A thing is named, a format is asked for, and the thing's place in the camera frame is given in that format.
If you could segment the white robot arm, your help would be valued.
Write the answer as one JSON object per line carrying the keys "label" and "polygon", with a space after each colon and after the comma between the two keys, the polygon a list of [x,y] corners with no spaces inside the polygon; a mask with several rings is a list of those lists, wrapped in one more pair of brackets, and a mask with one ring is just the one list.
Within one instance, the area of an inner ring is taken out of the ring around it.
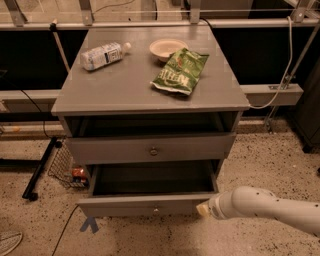
{"label": "white robot arm", "polygon": [[196,206],[203,217],[274,219],[300,231],[320,237],[320,203],[277,197],[273,192],[241,186],[218,193]]}

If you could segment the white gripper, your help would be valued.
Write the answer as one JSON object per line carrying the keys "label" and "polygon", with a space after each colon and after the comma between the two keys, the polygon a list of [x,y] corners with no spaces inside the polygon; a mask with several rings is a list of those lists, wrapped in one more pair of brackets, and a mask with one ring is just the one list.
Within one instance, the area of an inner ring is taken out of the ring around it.
{"label": "white gripper", "polygon": [[209,199],[208,204],[206,202],[198,204],[196,209],[201,216],[209,217],[211,212],[218,220],[232,218],[235,213],[230,192],[215,194]]}

